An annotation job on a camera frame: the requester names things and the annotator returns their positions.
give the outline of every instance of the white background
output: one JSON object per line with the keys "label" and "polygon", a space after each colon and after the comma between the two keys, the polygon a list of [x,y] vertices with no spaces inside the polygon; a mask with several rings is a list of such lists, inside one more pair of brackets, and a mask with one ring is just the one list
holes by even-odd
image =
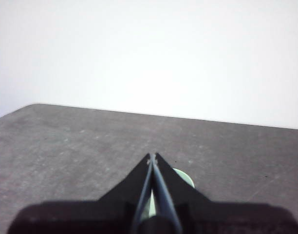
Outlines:
{"label": "white background", "polygon": [[32,103],[298,129],[298,0],[0,0],[0,117]]}

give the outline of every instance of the speckled gray surface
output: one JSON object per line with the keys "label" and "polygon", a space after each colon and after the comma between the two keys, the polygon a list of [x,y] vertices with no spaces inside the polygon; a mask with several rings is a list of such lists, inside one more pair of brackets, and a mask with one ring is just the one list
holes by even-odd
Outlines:
{"label": "speckled gray surface", "polygon": [[147,152],[212,200],[298,220],[298,130],[35,104],[0,118],[0,234],[31,203],[98,199]]}

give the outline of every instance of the black object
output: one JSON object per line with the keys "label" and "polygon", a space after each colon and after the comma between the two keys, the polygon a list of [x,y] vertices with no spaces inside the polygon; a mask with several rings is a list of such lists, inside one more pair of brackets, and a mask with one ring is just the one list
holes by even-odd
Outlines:
{"label": "black object", "polygon": [[[142,220],[151,189],[157,215]],[[212,202],[156,153],[147,154],[98,201],[53,201],[29,206],[19,212],[8,233],[298,234],[298,224],[283,208]]]}

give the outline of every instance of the dark table surface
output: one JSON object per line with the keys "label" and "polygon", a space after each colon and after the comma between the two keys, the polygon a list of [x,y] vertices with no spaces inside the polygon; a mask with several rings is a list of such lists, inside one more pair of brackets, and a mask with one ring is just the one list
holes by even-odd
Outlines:
{"label": "dark table surface", "polygon": [[148,152],[212,200],[298,220],[298,130],[34,104],[0,118],[0,234],[29,204],[98,199]]}

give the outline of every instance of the gray surface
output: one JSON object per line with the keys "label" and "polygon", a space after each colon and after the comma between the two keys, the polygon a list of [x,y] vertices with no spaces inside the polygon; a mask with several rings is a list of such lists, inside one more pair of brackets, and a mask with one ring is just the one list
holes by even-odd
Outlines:
{"label": "gray surface", "polygon": [[101,197],[156,151],[210,199],[298,220],[298,130],[35,104],[0,118],[0,234],[28,204]]}

